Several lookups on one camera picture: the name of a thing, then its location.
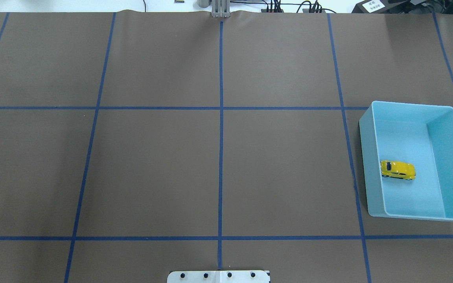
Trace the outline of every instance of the light blue plastic bin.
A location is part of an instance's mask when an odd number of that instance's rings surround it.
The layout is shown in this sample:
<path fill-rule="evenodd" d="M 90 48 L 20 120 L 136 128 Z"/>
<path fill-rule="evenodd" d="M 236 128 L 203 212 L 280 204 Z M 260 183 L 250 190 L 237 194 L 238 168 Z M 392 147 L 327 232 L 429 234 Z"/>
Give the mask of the light blue plastic bin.
<path fill-rule="evenodd" d="M 453 221 L 453 107 L 374 101 L 359 127 L 368 213 Z M 412 163 L 417 177 L 383 178 L 381 160 Z"/>

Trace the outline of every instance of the qr code label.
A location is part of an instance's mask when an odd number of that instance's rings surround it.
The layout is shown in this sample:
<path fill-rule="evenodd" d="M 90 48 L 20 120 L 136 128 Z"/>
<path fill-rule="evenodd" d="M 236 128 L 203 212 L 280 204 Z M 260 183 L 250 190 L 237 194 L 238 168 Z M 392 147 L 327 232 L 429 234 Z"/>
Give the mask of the qr code label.
<path fill-rule="evenodd" d="M 374 11 L 382 9 L 383 7 L 385 7 L 385 5 L 381 2 L 381 0 L 372 0 L 363 4 L 363 7 L 368 11 L 368 13 L 372 13 Z"/>

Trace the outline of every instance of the gray table surface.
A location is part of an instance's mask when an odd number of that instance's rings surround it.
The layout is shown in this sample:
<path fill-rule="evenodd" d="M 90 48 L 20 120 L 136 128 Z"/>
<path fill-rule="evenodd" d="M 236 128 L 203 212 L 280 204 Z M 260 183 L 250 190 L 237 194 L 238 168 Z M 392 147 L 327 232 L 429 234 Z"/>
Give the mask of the gray table surface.
<path fill-rule="evenodd" d="M 453 106 L 453 15 L 0 14 L 0 283 L 453 282 L 367 213 L 373 100 Z"/>

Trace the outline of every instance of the open storage box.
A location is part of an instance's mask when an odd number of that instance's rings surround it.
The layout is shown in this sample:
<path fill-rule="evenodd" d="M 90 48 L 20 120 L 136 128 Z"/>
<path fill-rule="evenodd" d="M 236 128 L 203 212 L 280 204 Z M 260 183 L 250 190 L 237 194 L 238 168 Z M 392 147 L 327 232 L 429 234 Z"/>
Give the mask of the open storage box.
<path fill-rule="evenodd" d="M 359 127 L 368 213 L 453 221 L 453 107 L 374 101 Z M 382 160 L 412 163 L 417 177 L 383 178 Z"/>

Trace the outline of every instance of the toy car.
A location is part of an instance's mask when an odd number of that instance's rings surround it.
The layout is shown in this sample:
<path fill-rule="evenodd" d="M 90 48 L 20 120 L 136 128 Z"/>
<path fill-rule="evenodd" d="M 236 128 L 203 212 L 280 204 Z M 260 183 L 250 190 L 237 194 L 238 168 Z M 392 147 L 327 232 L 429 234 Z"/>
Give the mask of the toy car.
<path fill-rule="evenodd" d="M 401 161 L 381 161 L 382 177 L 404 179 L 407 181 L 415 179 L 415 167 L 410 163 Z"/>

